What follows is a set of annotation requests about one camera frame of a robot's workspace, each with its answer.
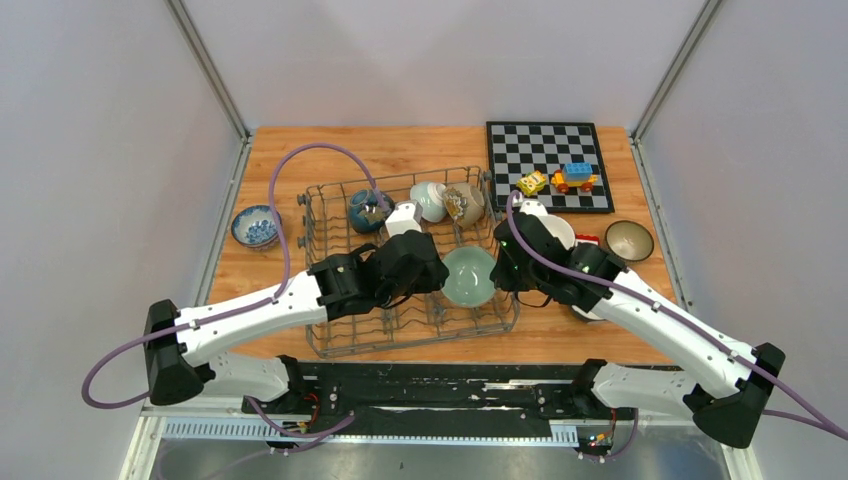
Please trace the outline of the beige speckled bowl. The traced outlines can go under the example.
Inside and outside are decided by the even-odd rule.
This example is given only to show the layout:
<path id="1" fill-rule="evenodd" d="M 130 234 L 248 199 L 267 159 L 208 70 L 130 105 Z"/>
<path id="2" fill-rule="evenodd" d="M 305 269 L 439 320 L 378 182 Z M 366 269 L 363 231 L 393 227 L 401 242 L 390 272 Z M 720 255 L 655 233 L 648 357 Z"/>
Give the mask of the beige speckled bowl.
<path id="1" fill-rule="evenodd" d="M 442 201 L 453 223 L 461 229 L 470 229 L 484 214 L 485 199 L 481 190 L 467 182 L 448 184 Z"/>

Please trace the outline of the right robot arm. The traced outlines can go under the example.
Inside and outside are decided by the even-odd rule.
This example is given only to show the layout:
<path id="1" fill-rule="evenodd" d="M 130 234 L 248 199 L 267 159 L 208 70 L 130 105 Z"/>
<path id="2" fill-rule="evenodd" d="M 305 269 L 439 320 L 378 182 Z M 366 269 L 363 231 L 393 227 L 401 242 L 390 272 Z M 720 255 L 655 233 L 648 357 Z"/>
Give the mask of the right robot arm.
<path id="1" fill-rule="evenodd" d="M 771 343 L 752 346 L 704 324 L 596 244 L 565 246 L 550 231 L 552 220 L 515 213 L 495 228 L 495 286 L 508 292 L 537 290 L 615 323 L 678 367 L 654 371 L 591 359 L 570 392 L 575 411 L 589 418 L 608 407 L 664 413 L 692 421 L 721 444 L 749 447 L 785 353 Z"/>

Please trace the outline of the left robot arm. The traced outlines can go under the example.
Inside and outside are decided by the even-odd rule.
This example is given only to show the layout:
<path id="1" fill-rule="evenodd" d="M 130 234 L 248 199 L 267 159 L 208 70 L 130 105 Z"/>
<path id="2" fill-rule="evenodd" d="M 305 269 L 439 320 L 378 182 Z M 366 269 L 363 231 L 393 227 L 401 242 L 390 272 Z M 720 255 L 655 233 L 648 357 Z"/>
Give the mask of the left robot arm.
<path id="1" fill-rule="evenodd" d="M 292 277 L 283 290 L 272 286 L 201 307 L 155 302 L 144 330 L 149 400 L 169 406 L 218 391 L 296 412 L 307 389 L 294 378 L 292 361 L 236 355 L 233 347 L 281 330 L 388 310 L 440 290 L 448 276 L 433 237 L 407 231 L 381 246 L 367 243 L 332 254 Z"/>

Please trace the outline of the blue floral white bowl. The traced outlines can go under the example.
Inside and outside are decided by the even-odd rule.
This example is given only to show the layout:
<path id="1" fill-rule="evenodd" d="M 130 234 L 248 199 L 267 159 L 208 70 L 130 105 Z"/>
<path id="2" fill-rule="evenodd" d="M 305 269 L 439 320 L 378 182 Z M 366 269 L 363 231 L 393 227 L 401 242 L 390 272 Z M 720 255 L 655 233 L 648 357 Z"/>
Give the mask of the blue floral white bowl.
<path id="1" fill-rule="evenodd" d="M 242 247 L 254 251 L 268 250 L 281 241 L 269 205 L 253 205 L 240 211 L 230 225 L 230 234 Z"/>

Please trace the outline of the black striped bowl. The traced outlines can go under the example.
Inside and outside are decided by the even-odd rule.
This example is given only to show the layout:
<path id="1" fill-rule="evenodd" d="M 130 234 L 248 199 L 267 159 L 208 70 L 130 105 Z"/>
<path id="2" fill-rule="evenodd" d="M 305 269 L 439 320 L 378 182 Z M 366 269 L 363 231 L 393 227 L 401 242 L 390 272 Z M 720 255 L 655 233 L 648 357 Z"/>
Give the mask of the black striped bowl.
<path id="1" fill-rule="evenodd" d="M 619 220 L 611 223 L 604 232 L 607 249 L 627 263 L 647 260 L 656 247 L 650 230 L 631 220 Z"/>

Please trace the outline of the cream beige bowl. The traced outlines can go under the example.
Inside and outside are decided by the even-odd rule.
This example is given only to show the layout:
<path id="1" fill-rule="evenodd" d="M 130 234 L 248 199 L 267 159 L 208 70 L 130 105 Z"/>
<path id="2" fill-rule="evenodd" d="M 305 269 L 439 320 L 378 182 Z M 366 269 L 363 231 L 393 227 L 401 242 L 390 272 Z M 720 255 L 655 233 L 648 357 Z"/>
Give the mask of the cream beige bowl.
<path id="1" fill-rule="evenodd" d="M 570 250 L 576 244 L 576 234 L 572 226 L 557 215 L 546 215 L 541 218 L 548 232 L 556 238 L 565 249 Z"/>

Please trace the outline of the dark blue white bowl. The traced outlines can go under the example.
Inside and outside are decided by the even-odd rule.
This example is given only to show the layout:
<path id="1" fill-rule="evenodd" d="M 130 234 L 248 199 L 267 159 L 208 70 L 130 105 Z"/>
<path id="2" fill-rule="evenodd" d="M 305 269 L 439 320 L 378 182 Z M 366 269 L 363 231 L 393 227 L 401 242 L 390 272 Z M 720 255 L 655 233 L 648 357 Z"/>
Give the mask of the dark blue white bowl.
<path id="1" fill-rule="evenodd" d="M 576 306 L 570 306 L 573 315 L 584 323 L 603 322 L 604 318 L 599 317 L 591 312 L 585 312 Z"/>

